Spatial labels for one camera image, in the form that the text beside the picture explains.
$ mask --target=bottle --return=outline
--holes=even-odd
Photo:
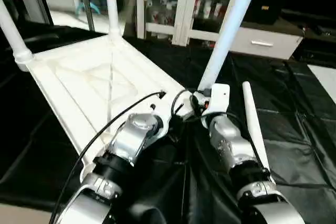
[[[203,18],[208,19],[211,12],[212,0],[206,0],[203,8]]]

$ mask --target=metal joint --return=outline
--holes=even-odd
[[[109,151],[134,166],[138,155],[159,127],[160,124],[154,115],[131,114],[111,141]]]
[[[209,126],[211,145],[217,150],[227,172],[245,161],[256,161],[251,144],[225,115],[216,116]]]
[[[271,194],[276,194],[283,197],[282,194],[277,190],[277,186],[270,181],[253,182],[244,186],[237,193],[237,200],[239,201],[240,198],[247,192],[250,192],[254,198]]]

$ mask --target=black tarp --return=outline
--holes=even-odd
[[[44,33],[55,33],[59,39],[35,40],[28,45],[37,52],[53,44],[57,47],[80,40],[79,32],[72,39],[71,29],[64,29],[65,34],[61,28],[46,28]],[[95,36],[85,34],[82,39]],[[127,40],[189,88],[197,87],[211,54],[208,49],[174,47],[134,38]],[[30,78],[26,73],[16,72],[15,75]],[[30,120],[31,111],[25,112],[24,108],[34,100],[45,107],[44,98],[32,81],[30,79],[29,85],[23,87],[17,82],[17,86],[2,92],[2,97],[7,97],[3,107],[11,105],[19,123]],[[229,111],[243,120],[243,81],[251,83],[271,172],[279,190],[306,223],[336,223],[335,104],[305,64],[229,54],[218,82],[230,85]],[[18,93],[11,94],[10,89]],[[16,109],[10,95],[17,94],[23,99],[28,97],[31,103],[19,103],[22,108]],[[50,110],[44,109],[42,115],[45,113]],[[16,143],[25,143],[24,139],[30,138],[26,142],[31,144],[22,148],[19,159],[2,149],[6,153],[0,156],[2,164],[8,158],[17,163],[5,172],[7,177],[0,184],[0,199],[50,210],[76,154],[69,149],[69,142],[52,114],[46,116],[46,121],[42,116],[40,121],[36,120],[36,124],[42,125],[38,133],[22,136],[13,134],[16,129],[13,111],[2,113],[3,119],[9,115],[12,115],[13,124],[8,124],[9,130],[4,129],[8,132],[2,140],[12,143],[12,150]],[[175,131],[141,155],[132,184],[120,198],[121,209],[117,211],[120,223],[239,223],[240,211],[232,195],[232,186],[209,144],[206,130],[199,123],[174,125]],[[54,145],[59,148],[58,153],[53,151]],[[76,183],[69,188],[74,190]]]

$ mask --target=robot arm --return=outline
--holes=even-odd
[[[192,106],[196,115],[202,115],[210,143],[232,180],[243,212],[242,223],[304,224],[271,181],[269,170],[258,160],[252,144],[223,114],[228,108],[229,86],[214,84],[209,94],[194,93]],[[96,167],[85,177],[56,223],[115,223],[113,206],[125,190],[139,155],[166,134],[169,119],[166,115],[131,114],[105,153],[94,159]]]
[[[85,177],[56,223],[115,223],[113,204],[122,195],[141,151],[157,139],[162,127],[157,115],[129,115],[105,153],[94,159],[96,167]]]
[[[269,170],[257,160],[258,154],[250,141],[242,137],[226,115],[214,115],[214,112],[226,112],[228,93],[229,86],[214,84],[210,98],[197,94],[197,100],[201,101],[197,106],[206,108],[202,111],[202,123],[209,130],[210,143],[232,180],[243,212],[242,223],[304,224],[300,214],[271,181]]]

